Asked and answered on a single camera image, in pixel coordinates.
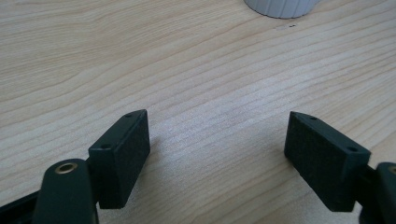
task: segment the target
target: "screw hole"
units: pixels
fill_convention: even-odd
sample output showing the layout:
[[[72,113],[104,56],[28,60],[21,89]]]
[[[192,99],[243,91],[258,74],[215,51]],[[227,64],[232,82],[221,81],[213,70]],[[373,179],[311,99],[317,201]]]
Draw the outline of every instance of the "screw hole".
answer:
[[[108,148],[111,148],[111,145],[110,144],[102,144],[100,147],[102,149],[108,149]]]
[[[390,166],[389,170],[391,173],[393,173],[394,175],[396,175],[396,166]]]
[[[349,151],[353,151],[353,152],[357,152],[357,151],[358,151],[358,149],[355,148],[355,147],[347,147],[347,149],[348,149]]]
[[[77,167],[78,166],[76,163],[68,162],[68,163],[65,163],[65,164],[62,164],[62,165],[56,167],[55,173],[58,175],[64,175],[64,174],[67,174],[67,173],[70,173],[70,172],[76,170]]]

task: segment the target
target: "ribbed gray object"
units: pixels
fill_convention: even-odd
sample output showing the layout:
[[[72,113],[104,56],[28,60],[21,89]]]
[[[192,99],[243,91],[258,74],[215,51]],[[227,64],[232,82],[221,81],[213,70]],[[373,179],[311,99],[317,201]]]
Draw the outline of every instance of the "ribbed gray object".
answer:
[[[280,19],[291,19],[305,15],[320,0],[245,0],[258,13]]]

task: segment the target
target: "table surface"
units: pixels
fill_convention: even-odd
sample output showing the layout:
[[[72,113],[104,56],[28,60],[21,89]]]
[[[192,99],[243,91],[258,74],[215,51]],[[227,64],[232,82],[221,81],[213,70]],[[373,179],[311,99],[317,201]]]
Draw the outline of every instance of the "table surface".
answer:
[[[358,223],[285,159],[289,112],[396,161],[396,1],[277,20],[242,0],[0,3],[0,205],[146,108],[151,153],[101,223]]]

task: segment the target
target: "gray container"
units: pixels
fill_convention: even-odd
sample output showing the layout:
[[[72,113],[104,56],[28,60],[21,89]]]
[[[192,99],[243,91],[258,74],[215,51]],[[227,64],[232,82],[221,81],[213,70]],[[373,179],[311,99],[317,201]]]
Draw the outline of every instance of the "gray container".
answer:
[[[258,13],[273,18],[291,19],[305,15],[320,0],[245,0]]]

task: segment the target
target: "wood grain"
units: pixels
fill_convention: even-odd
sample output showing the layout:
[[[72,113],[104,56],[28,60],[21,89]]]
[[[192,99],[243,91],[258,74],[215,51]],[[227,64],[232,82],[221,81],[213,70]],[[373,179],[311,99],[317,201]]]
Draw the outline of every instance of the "wood grain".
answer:
[[[275,20],[242,0],[0,3],[0,205],[121,115],[148,110],[151,154],[101,223],[358,223],[283,156],[289,112],[396,161],[396,2],[324,0]]]

